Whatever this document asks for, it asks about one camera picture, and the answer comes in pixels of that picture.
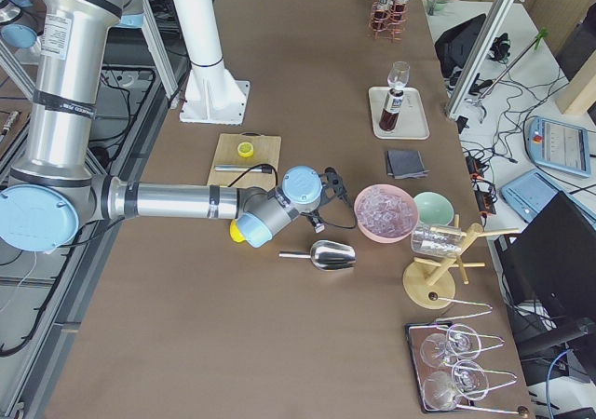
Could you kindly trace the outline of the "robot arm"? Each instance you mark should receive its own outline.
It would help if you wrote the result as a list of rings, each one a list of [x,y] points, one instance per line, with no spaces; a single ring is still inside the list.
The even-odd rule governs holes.
[[[1,237],[51,251],[85,223],[137,216],[228,219],[238,239],[260,247],[346,189],[334,169],[297,166],[271,190],[234,185],[124,182],[85,166],[108,32],[138,20],[141,0],[43,0],[47,7],[26,151],[1,194]]]

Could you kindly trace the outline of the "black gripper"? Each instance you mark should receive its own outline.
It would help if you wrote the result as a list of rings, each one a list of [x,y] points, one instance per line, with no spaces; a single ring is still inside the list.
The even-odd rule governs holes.
[[[347,195],[343,179],[334,168],[327,167],[319,177],[322,181],[322,189],[318,207],[312,212],[305,214],[306,219],[314,226],[316,233],[323,232],[326,224],[318,211],[320,208],[329,204],[335,198],[343,201],[348,207],[352,207],[352,202]]]

